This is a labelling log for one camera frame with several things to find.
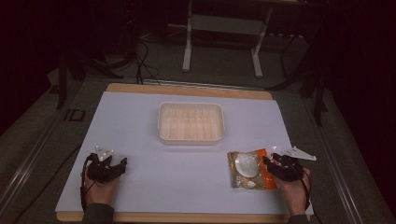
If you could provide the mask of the black metal stand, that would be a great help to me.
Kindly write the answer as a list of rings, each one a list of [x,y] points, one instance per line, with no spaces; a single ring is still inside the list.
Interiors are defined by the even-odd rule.
[[[291,76],[286,81],[267,87],[268,91],[279,91],[302,81],[303,85],[299,89],[300,96],[307,98],[315,94],[313,116],[319,127],[322,126],[321,112],[323,109],[326,61],[328,59],[326,49],[322,49],[324,46],[323,35],[316,33],[308,43],[301,61],[293,70]]]
[[[121,78],[121,76],[112,72],[112,69],[122,67],[128,61],[129,57],[126,57],[116,63],[101,64],[77,49],[69,49],[62,52],[58,60],[58,84],[55,85],[56,93],[58,94],[57,108],[61,109],[67,99],[67,73],[70,73],[75,80],[83,80],[86,76],[85,67],[89,67],[101,76]]]

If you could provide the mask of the black floor socket plate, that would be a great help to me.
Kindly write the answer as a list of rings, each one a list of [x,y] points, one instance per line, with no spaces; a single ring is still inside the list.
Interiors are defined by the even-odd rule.
[[[64,121],[83,121],[86,115],[85,110],[68,109],[64,116]]]

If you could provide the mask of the cream plastic tray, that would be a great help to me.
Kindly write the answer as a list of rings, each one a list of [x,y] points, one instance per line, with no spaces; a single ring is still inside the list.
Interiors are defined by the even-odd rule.
[[[224,130],[220,105],[166,102],[160,106],[158,132],[166,145],[214,146]]]

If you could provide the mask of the grey metal floor rail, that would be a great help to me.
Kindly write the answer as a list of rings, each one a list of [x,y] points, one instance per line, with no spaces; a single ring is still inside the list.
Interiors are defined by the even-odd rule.
[[[45,126],[44,131],[37,137],[32,148],[28,151],[27,157],[14,173],[11,180],[8,182],[7,187],[0,195],[0,219],[7,215],[7,211],[20,193],[24,183],[29,178],[30,173],[33,171],[44,145],[48,142],[51,133],[57,127],[58,123],[63,120],[65,113],[65,109],[56,109],[54,111],[50,117],[49,123]]]
[[[320,139],[321,145],[325,153],[325,159],[328,163],[330,173],[332,176],[332,181],[337,189],[337,193],[342,202],[344,210],[346,211],[346,216],[348,217],[349,224],[362,224],[361,214],[358,211],[355,201],[350,194],[350,189],[342,175],[340,166],[336,158],[334,157],[329,140],[325,132],[323,131],[323,128],[318,126],[314,118],[313,109],[310,107],[311,103],[309,100],[303,99],[303,104],[305,111],[308,113],[308,117],[315,126],[316,132],[318,134],[318,138]]]

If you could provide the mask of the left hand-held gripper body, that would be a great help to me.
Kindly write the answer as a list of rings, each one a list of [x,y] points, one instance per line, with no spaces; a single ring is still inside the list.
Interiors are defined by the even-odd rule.
[[[108,183],[115,178],[111,166],[114,151],[99,146],[94,149],[88,156],[88,178],[101,184]]]

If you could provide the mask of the white metal desk frame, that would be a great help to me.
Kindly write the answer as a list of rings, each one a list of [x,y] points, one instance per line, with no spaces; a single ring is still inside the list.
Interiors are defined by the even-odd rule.
[[[273,8],[268,7],[262,21],[245,20],[237,18],[227,18],[219,16],[209,16],[194,14],[192,12],[193,0],[189,0],[187,16],[187,39],[184,50],[182,71],[189,72],[191,68],[192,42],[191,35],[193,30],[220,32],[239,35],[256,35],[257,44],[250,50],[251,60],[256,78],[262,78],[262,66],[259,58],[262,41],[266,35],[269,21],[273,14]]]

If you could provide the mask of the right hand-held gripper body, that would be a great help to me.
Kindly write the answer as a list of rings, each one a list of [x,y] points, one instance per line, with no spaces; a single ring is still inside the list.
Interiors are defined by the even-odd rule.
[[[304,168],[300,164],[300,160],[317,160],[316,156],[300,150],[297,147],[272,147],[270,151],[270,157],[273,153],[279,154],[282,159],[281,162],[272,161],[272,163],[276,166],[274,170],[274,176],[288,182],[297,181],[303,178]]]

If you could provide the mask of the white table cover sheet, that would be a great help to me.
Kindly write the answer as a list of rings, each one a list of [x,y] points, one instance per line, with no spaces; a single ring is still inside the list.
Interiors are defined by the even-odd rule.
[[[80,173],[95,147],[128,161],[114,208],[132,213],[285,215],[280,192],[234,189],[227,154],[290,147],[278,104],[271,100],[208,98],[220,105],[224,134],[214,146],[168,146],[157,128],[160,107],[176,95],[105,92],[56,206],[78,212]]]

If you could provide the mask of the clear snack packet orange edge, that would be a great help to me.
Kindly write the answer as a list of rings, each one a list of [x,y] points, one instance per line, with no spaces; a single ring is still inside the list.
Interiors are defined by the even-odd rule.
[[[231,186],[256,190],[277,189],[275,178],[263,161],[267,155],[265,148],[249,152],[228,152]]]

